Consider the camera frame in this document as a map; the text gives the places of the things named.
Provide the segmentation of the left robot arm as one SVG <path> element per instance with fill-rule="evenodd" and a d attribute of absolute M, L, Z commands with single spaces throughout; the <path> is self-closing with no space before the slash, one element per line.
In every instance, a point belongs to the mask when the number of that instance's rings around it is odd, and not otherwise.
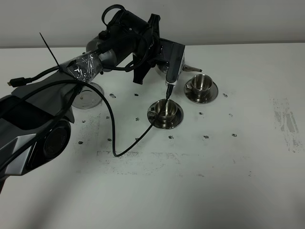
<path fill-rule="evenodd" d="M 32 78 L 15 78 L 14 91 L 0 100 L 0 182 L 50 162 L 66 148 L 74 123 L 72 104 L 99 74 L 133 72 L 141 84 L 150 60 L 161 50 L 160 16 L 148 21 L 122 6 L 106 29 L 71 60 Z"/>

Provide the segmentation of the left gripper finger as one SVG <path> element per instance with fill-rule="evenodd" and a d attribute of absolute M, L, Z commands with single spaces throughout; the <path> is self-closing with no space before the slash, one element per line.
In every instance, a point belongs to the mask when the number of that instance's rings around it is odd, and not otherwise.
<path fill-rule="evenodd" d="M 133 82 L 136 84 L 143 84 L 143 80 L 151 67 L 151 64 L 144 62 L 139 67 L 135 68 L 133 71 Z"/>

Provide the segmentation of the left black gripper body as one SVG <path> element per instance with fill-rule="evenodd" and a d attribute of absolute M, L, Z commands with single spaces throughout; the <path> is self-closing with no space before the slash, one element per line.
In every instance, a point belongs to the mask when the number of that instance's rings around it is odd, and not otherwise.
<path fill-rule="evenodd" d="M 104 50 L 112 51 L 114 57 L 104 60 L 104 70 L 130 72 L 145 64 L 151 68 L 164 63 L 160 19 L 159 15 L 151 14 L 149 20 L 144 21 L 128 10 L 117 11 L 105 24 Z"/>

